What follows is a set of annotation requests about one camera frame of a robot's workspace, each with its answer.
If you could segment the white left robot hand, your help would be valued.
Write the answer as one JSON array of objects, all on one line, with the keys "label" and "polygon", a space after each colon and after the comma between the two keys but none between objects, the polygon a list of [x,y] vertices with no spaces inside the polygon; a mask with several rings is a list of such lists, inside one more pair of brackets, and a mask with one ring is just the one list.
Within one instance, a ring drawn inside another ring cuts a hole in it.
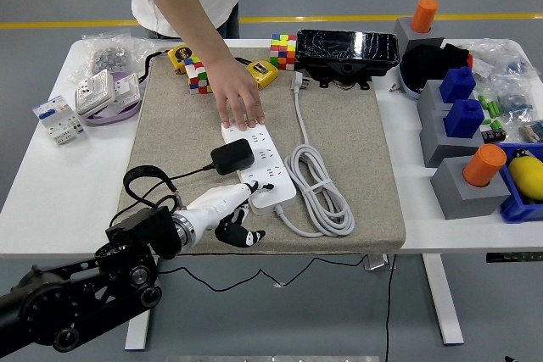
[{"label": "white left robot hand", "polygon": [[182,250],[194,247],[205,231],[214,230],[216,238],[237,248],[249,248],[261,240],[264,231],[249,231],[242,224],[249,212],[249,197],[274,185],[258,181],[213,187],[177,210],[172,218],[182,240]]}]

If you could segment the person's right hand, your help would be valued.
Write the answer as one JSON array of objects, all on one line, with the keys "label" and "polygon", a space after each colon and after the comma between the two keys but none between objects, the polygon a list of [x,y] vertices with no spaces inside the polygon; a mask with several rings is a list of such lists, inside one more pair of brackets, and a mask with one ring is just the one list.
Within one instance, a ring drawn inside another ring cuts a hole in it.
[{"label": "person's right hand", "polygon": [[208,68],[221,124],[235,123],[239,130],[265,123],[259,89],[253,76],[236,61]]}]

